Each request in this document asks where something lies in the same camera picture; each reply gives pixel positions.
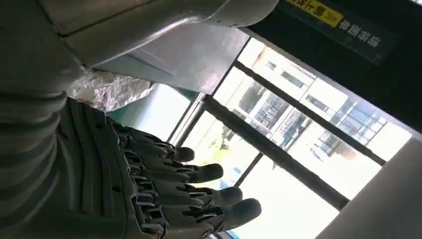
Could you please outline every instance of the crumpled foil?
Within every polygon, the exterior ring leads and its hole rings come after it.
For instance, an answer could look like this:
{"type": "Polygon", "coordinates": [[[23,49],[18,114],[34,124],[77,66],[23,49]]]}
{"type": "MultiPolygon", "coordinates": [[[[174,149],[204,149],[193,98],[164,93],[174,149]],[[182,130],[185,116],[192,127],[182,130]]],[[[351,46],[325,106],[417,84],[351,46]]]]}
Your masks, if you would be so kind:
{"type": "Polygon", "coordinates": [[[104,112],[146,97],[154,83],[108,71],[92,70],[67,90],[69,97],[104,112]]]}

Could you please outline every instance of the black window mullion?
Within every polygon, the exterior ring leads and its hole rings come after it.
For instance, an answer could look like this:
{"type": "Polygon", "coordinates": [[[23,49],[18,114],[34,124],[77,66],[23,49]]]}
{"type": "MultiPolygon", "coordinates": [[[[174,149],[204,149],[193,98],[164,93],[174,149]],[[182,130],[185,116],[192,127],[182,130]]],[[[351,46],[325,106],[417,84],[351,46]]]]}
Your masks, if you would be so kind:
{"type": "Polygon", "coordinates": [[[226,127],[234,131],[246,142],[269,157],[281,168],[296,177],[305,186],[314,191],[337,210],[340,211],[349,202],[344,195],[332,188],[315,173],[301,165],[287,152],[255,130],[235,113],[222,106],[214,98],[206,96],[204,99],[203,109],[213,115],[217,120],[223,122],[226,127]]]}
{"type": "Polygon", "coordinates": [[[259,161],[261,160],[263,156],[264,154],[261,152],[259,152],[258,155],[256,155],[256,157],[253,159],[251,164],[247,167],[247,169],[242,173],[240,178],[234,184],[235,187],[239,187],[243,183],[243,181],[245,181],[245,178],[250,174],[252,169],[259,163],[259,161]]]}
{"type": "Polygon", "coordinates": [[[275,95],[280,97],[285,102],[289,103],[291,106],[298,109],[300,112],[304,113],[310,119],[312,119],[313,121],[315,121],[316,123],[321,125],[323,128],[328,130],[330,133],[332,133],[333,135],[338,137],[343,142],[349,144],[351,147],[353,147],[354,149],[356,149],[357,151],[359,151],[363,155],[369,157],[370,159],[372,159],[374,162],[378,163],[381,166],[383,166],[386,163],[386,161],[384,159],[382,159],[381,157],[379,157],[378,155],[373,153],[370,149],[368,149],[367,147],[362,145],[360,142],[355,140],[353,137],[346,134],[345,132],[343,132],[342,130],[340,130],[339,128],[337,128],[336,126],[331,124],[330,122],[326,121],[324,118],[319,116],[317,113],[313,112],[308,107],[301,104],[295,98],[291,97],[286,92],[279,89],[278,87],[276,87],[274,84],[272,84],[271,82],[269,82],[268,80],[266,80],[262,76],[256,74],[253,70],[246,67],[241,62],[235,61],[233,65],[237,69],[244,72],[247,76],[254,79],[257,83],[259,83],[263,87],[267,88],[269,91],[271,91],[272,93],[274,93],[275,95]]]}
{"type": "Polygon", "coordinates": [[[186,128],[186,130],[183,132],[182,137],[179,139],[179,141],[176,144],[176,147],[181,147],[186,139],[188,138],[189,134],[192,132],[192,130],[194,129],[195,125],[197,124],[197,122],[199,121],[199,119],[201,118],[201,116],[204,114],[204,109],[201,107],[199,109],[199,111],[197,112],[197,114],[195,115],[195,117],[193,118],[193,120],[189,123],[188,127],[186,128]]]}

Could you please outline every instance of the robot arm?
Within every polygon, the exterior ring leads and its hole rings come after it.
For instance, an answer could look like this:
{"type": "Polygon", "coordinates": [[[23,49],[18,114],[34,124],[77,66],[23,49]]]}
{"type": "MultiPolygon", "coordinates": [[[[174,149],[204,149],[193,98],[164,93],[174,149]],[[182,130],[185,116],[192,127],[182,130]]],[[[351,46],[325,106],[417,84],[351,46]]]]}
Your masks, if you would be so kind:
{"type": "MultiPolygon", "coordinates": [[[[263,19],[277,2],[1,1],[1,237],[13,235],[29,222],[35,227],[34,217],[40,210],[65,204],[55,198],[61,183],[68,183],[70,191],[62,193],[68,198],[77,187],[69,183],[72,174],[63,170],[72,168],[68,159],[75,158],[73,149],[56,130],[66,103],[64,90],[75,79],[90,67],[177,26],[199,22],[246,26],[263,19]]],[[[77,204],[70,199],[67,202],[69,210],[77,204]]]]}

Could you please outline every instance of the black sign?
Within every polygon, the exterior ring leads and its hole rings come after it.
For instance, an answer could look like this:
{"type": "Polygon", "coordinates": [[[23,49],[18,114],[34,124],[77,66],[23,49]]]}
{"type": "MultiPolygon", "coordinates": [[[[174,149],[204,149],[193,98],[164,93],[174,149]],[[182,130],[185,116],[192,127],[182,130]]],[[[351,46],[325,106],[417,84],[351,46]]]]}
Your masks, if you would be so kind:
{"type": "Polygon", "coordinates": [[[386,31],[327,1],[282,0],[277,8],[312,26],[376,65],[394,49],[398,41],[397,34],[386,31]],[[310,11],[305,6],[315,7],[310,11]]]}

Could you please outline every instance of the yellow sign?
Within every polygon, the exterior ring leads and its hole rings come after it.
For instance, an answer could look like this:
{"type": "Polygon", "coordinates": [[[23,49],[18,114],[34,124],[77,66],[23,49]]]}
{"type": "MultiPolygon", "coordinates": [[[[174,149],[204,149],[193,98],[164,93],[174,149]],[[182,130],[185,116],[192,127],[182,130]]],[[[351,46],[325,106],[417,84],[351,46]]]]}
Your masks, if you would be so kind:
{"type": "Polygon", "coordinates": [[[315,0],[286,0],[319,20],[336,27],[343,15],[315,0]]]}

